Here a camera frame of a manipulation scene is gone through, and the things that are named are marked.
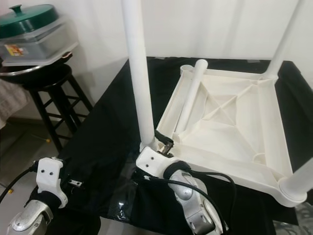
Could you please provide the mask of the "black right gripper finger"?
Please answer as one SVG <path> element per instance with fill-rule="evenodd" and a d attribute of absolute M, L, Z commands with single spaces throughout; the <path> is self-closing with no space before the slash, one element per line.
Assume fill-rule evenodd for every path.
<path fill-rule="evenodd" d="M 155 137 L 156 137 L 156 139 L 157 139 L 158 141 L 160 141 L 161 143 L 163 143 L 163 145 L 165 145 L 165 146 L 170 146 L 170 147 L 172 147 L 172 146 L 174 145 L 174 141 L 173 141 L 170 137 L 168 137 L 168 136 L 162 134 L 162 133 L 159 132 L 158 130 L 155 130 Z"/>

